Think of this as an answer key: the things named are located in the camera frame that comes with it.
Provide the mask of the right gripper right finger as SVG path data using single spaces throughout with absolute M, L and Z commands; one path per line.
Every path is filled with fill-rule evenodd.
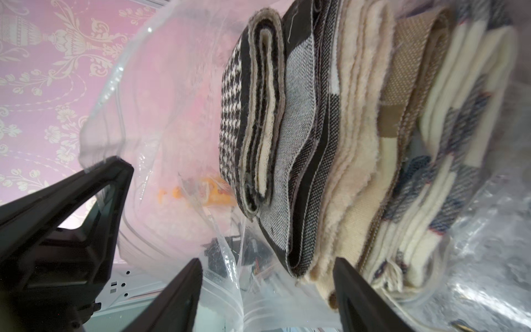
M 333 280 L 343 331 L 413 332 L 346 259 L 335 260 Z

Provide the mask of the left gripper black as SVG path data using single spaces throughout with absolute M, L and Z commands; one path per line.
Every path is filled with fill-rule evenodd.
M 113 157 L 1 207 L 1 330 L 81 331 L 101 309 L 133 174 Z

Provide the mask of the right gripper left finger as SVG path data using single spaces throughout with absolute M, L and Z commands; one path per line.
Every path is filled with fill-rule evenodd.
M 124 330 L 192 332 L 202 283 L 202 264 L 198 258 L 194 258 Z

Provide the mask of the grey black checked scarf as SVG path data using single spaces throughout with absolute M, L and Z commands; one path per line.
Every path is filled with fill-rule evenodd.
M 342 1 L 296 1 L 283 18 L 286 105 L 270 203 L 260 228 L 281 265 L 302 278 L 315 252 L 319 211 L 340 121 L 337 39 Z

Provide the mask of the clear plastic vacuum bag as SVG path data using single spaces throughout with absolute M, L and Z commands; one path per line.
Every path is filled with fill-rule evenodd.
M 296 1 L 172 1 L 129 43 L 82 130 L 80 163 L 119 157 L 134 167 L 120 256 L 171 281 L 203 264 L 199 303 L 228 331 L 341 330 L 304 275 L 291 277 L 219 171 L 222 76 L 250 18 L 283 18 Z M 443 66 L 462 1 L 389 1 L 394 48 L 377 119 L 376 172 L 362 192 L 371 220 L 363 277 L 380 220 Z M 409 293 L 372 289 L 414 331 L 530 330 L 530 3 L 504 1 L 518 53 L 480 177 Z M 286 34 L 283 31 L 287 60 Z

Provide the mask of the black white houndstooth scarf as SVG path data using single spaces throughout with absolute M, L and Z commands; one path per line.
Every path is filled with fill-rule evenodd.
M 282 18 L 275 9 L 263 8 L 235 44 L 221 85 L 219 171 L 249 219 L 271 200 L 285 72 Z

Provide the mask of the cream fuzzy scarf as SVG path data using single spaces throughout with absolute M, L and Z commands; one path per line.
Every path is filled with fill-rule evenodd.
M 395 15 L 389 1 L 345 1 L 340 15 L 337 70 L 340 125 L 335 158 L 319 216 L 313 261 L 305 278 L 336 308 L 336 257 L 356 265 L 371 220 L 362 216 L 362 192 L 379 155 L 379 102 L 394 48 Z

